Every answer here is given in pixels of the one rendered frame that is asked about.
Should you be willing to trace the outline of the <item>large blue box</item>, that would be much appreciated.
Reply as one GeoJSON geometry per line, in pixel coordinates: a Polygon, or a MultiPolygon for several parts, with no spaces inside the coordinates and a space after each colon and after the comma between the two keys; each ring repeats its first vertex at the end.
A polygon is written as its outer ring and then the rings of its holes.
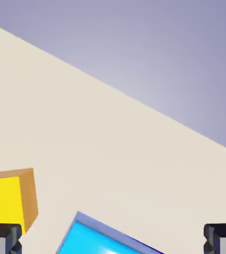
{"type": "Polygon", "coordinates": [[[164,254],[78,211],[55,254],[164,254]]]}

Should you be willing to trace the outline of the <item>large yellow box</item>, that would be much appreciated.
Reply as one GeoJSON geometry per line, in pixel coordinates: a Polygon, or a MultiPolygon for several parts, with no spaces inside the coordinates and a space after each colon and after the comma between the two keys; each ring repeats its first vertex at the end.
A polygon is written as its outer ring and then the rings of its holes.
{"type": "Polygon", "coordinates": [[[0,171],[0,223],[20,224],[24,235],[37,216],[33,168],[0,171]]]}

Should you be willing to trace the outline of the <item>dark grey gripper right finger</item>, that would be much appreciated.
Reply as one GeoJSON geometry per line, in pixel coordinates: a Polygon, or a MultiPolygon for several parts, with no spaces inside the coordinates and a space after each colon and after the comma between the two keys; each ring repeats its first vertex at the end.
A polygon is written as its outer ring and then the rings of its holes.
{"type": "Polygon", "coordinates": [[[204,254],[226,254],[226,223],[205,224],[204,254]]]}

